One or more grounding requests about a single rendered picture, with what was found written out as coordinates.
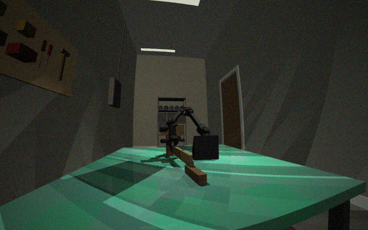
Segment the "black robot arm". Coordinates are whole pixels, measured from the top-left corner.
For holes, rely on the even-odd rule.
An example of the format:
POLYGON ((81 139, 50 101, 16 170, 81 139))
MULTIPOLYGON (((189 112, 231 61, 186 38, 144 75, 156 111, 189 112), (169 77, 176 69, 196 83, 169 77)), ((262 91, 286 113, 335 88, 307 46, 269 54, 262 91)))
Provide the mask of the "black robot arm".
MULTIPOLYGON (((168 129, 169 132, 176 132, 176 126, 178 126, 178 124, 175 123, 175 121, 180 117, 180 115, 188 116, 192 119, 192 121, 197 126, 196 131, 198 132, 198 134, 200 134, 201 136, 210 135, 211 130, 206 125, 201 124, 201 122, 195 116, 193 109, 191 107, 179 109, 179 111, 174 116, 168 118, 166 124, 159 124, 159 132, 167 132, 168 129), (186 112, 183 113, 183 111, 185 110, 186 112)), ((178 142, 178 140, 181 140, 181 136, 180 135, 177 136, 177 134, 171 135, 170 140, 172 142, 178 142)))

